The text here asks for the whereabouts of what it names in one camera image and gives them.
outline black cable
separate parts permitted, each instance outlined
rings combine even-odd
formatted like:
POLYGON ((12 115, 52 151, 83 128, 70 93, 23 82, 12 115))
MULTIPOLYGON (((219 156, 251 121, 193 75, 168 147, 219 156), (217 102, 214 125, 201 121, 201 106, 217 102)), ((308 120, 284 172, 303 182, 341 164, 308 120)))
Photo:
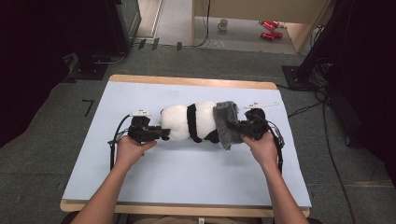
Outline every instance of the black cable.
POLYGON ((350 214, 350 216, 352 218, 352 223, 356 224, 355 215, 353 214, 352 206, 350 204, 349 197, 347 196, 347 190, 346 190, 346 188, 344 186, 343 180, 341 179, 340 172, 338 171, 338 168, 337 168, 337 166, 335 164, 334 157, 332 156, 332 149, 330 148, 330 141, 329 141, 329 133, 328 133, 328 130, 327 130, 326 109, 325 109, 325 107, 326 107, 326 103, 323 103, 322 112, 323 112, 324 132, 326 134, 327 149, 329 151, 329 155, 330 155, 330 158, 332 160, 332 167, 334 168, 334 171, 337 174, 338 181, 340 182, 341 188, 342 188, 342 190, 344 192, 344 196, 346 198, 347 207, 349 209, 349 214, 350 214))
POLYGON ((117 135, 119 134, 122 123, 129 117, 131 117, 131 115, 127 115, 125 116, 125 118, 122 119, 122 121, 119 124, 119 127, 116 130, 116 133, 114 134, 113 141, 110 144, 110 170, 112 170, 114 166, 114 153, 116 151, 117 135))
POLYGON ((289 90, 289 91, 315 91, 316 90, 316 89, 293 89, 293 88, 290 88, 290 87, 287 87, 287 86, 282 86, 280 84, 276 84, 276 86, 278 88, 286 89, 286 90, 289 90))
POLYGON ((291 117, 296 116, 296 115, 298 115, 298 114, 304 113, 304 112, 307 111, 308 109, 313 108, 313 107, 315 107, 315 106, 317 106, 317 105, 320 105, 320 104, 322 104, 322 102, 318 102, 318 103, 316 103, 316 104, 314 104, 314 105, 309 105, 309 106, 305 106, 305 107, 303 107, 303 108, 297 109, 297 110, 294 111, 293 113, 289 114, 289 115, 288 115, 288 118, 291 118, 291 117))

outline red can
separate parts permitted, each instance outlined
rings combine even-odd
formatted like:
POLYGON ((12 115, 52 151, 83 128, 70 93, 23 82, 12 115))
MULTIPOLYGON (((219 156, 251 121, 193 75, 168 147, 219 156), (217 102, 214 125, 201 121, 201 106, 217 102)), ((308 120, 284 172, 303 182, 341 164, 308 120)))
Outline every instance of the red can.
POLYGON ((267 28, 268 30, 270 30, 271 32, 275 30, 275 26, 274 26, 271 22, 269 22, 269 21, 264 21, 264 22, 262 23, 262 25, 263 25, 265 28, 267 28))
POLYGON ((273 40, 273 39, 275 38, 275 36, 274 36, 273 34, 267 34, 267 33, 265 33, 265 32, 262 32, 261 37, 262 37, 263 39, 267 39, 267 40, 273 40))
POLYGON ((282 38, 283 36, 283 33, 275 32, 275 31, 273 31, 272 34, 274 35, 275 38, 279 38, 279 39, 282 38))
POLYGON ((270 21, 270 22, 275 28, 279 27, 279 21, 270 21))

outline black panda ear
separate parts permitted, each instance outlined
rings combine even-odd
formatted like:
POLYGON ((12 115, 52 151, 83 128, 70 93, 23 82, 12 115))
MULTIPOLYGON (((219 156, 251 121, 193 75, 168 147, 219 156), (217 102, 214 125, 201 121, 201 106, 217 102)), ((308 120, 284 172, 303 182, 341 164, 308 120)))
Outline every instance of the black panda ear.
POLYGON ((218 143, 219 140, 219 134, 218 134, 218 130, 214 130, 211 133, 209 133, 206 137, 205 140, 209 140, 212 143, 218 143))

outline person's hand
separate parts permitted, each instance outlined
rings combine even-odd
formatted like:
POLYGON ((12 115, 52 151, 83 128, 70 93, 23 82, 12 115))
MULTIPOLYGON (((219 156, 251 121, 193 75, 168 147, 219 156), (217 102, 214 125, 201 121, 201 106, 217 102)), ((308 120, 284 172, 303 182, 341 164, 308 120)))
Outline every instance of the person's hand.
POLYGON ((273 166, 277 164, 277 150, 274 143, 274 137, 270 132, 262 135, 260 140, 254 140, 253 137, 241 135, 242 140, 250 147, 254 159, 261 167, 273 166))
POLYGON ((118 142, 117 159, 114 166, 121 167, 125 171, 128 171, 131 169, 131 166, 140 159, 140 157, 144 156, 146 150, 155 147, 156 145, 156 141, 139 144, 130 136, 123 136, 118 142))

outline white paper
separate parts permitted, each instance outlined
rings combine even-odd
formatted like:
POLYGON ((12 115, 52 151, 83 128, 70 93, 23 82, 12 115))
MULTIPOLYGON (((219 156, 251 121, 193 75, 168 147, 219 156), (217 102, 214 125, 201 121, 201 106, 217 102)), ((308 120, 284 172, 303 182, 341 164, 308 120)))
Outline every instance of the white paper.
MULTIPOLYGON (((112 140, 127 114, 145 109, 151 114, 149 125, 158 126, 163 108, 205 100, 234 101, 240 108, 241 120, 246 119, 244 105, 279 103, 265 107, 264 111, 285 139, 283 177, 297 204, 310 207, 279 91, 113 81, 107 83, 63 199, 89 200, 100 187, 109 173, 107 141, 112 140)), ((121 129, 128 128, 130 122, 131 119, 125 120, 121 129)), ((119 202, 271 205, 264 174, 246 144, 232 145, 226 151, 221 144, 211 142, 159 139, 158 145, 145 154, 126 176, 119 202)))

